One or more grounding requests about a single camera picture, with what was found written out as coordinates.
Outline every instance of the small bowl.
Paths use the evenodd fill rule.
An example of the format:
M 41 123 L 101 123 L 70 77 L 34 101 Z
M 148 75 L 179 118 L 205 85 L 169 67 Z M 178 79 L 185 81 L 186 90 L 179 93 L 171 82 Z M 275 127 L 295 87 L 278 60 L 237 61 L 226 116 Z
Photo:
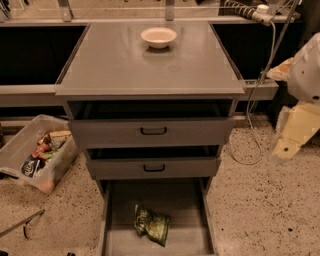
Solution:
M 141 37 L 152 48 L 163 49 L 177 37 L 177 33 L 169 28 L 157 27 L 144 30 Z

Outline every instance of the terrazzo floor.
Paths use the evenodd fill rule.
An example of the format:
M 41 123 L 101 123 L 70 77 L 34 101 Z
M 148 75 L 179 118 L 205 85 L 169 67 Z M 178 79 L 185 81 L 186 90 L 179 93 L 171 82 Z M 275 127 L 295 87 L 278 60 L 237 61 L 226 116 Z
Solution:
M 319 139 L 312 139 L 289 162 L 273 165 L 268 156 L 274 129 L 264 120 L 254 121 L 254 126 L 261 161 L 240 164 L 226 145 L 207 196 L 219 255 L 320 255 Z M 242 161 L 258 156 L 244 121 L 237 122 L 230 143 Z M 49 195 L 11 179 L 0 180 L 0 194 L 0 232 L 45 209 L 31 222 L 30 240 L 20 227 L 0 238 L 0 250 L 10 256 L 96 255 L 103 198 L 83 154 Z

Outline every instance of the bottom drawer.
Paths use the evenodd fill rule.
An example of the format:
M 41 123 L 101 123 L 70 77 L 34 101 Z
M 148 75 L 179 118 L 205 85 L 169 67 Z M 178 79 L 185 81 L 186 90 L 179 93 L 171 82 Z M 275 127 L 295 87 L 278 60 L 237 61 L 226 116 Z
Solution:
M 98 255 L 217 255 L 200 182 L 197 178 L 109 182 Z M 133 225 L 136 204 L 171 217 L 165 247 L 138 235 Z

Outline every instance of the open drawer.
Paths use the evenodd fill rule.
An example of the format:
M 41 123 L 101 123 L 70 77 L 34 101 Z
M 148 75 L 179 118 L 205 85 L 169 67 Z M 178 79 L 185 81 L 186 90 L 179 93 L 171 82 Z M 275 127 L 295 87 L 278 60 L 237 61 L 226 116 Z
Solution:
M 81 149 L 121 146 L 221 145 L 234 126 L 233 118 L 168 120 L 71 120 Z
M 215 176 L 218 145 L 89 149 L 94 179 L 150 179 Z
M 217 255 L 201 179 L 102 181 L 101 185 L 106 196 L 97 255 Z M 136 204 L 171 217 L 165 247 L 138 235 L 133 225 Z

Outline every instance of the wire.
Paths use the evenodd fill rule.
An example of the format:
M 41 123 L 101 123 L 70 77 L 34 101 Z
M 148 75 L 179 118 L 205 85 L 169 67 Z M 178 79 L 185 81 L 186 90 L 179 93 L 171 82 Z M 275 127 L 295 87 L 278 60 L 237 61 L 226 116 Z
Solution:
M 274 58 L 274 45 L 275 45 L 275 40 L 276 40 L 276 26 L 274 25 L 274 23 L 273 23 L 272 21 L 271 21 L 270 23 L 271 23 L 272 31 L 273 31 L 273 33 L 272 33 L 272 44 L 271 44 L 270 57 L 269 57 L 269 60 L 268 60 L 268 63 L 267 63 L 267 65 L 266 65 L 265 69 L 263 70 L 261 76 L 258 78 L 258 80 L 257 80 L 257 82 L 256 82 L 256 84 L 255 84 L 255 87 L 253 88 L 253 90 L 251 91 L 251 93 L 250 93 L 250 95 L 249 95 L 248 104 L 247 104 L 247 108 L 246 108 L 246 119 L 247 119 L 247 121 L 248 121 L 248 123 L 249 123 L 249 128 L 250 128 L 251 131 L 252 131 L 252 135 L 253 135 L 254 141 L 255 141 L 255 143 L 257 144 L 258 149 L 259 149 L 259 156 L 258 156 L 258 158 L 255 159 L 255 160 L 253 160 L 253 161 L 251 161 L 251 162 L 243 162 L 243 161 L 239 160 L 239 159 L 235 156 L 234 151 L 233 151 L 233 149 L 232 149 L 232 145 L 231 145 L 230 140 L 229 140 L 229 147 L 230 147 L 230 151 L 231 151 L 231 155 L 232 155 L 233 159 L 234 159 L 236 162 L 238 162 L 238 163 L 240 163 L 240 164 L 243 164 L 243 165 L 254 165 L 254 164 L 260 162 L 260 160 L 262 159 L 262 148 L 261 148 L 260 143 L 259 143 L 259 141 L 258 141 L 258 139 L 257 139 L 257 137 L 256 137 L 255 132 L 254 132 L 254 127 L 253 127 L 253 125 L 252 125 L 250 113 L 251 113 L 251 111 L 252 111 L 252 109 L 253 109 L 253 106 L 255 105 L 255 101 L 253 101 L 253 102 L 251 103 L 251 99 L 252 99 L 252 97 L 253 97 L 256 89 L 259 87 L 259 85 L 261 85 L 261 81 L 264 81 L 264 78 L 265 78 L 267 72 L 269 71 L 269 68 L 270 68 L 270 66 L 271 66 L 271 64 L 272 64 L 272 61 L 273 61 L 273 58 Z

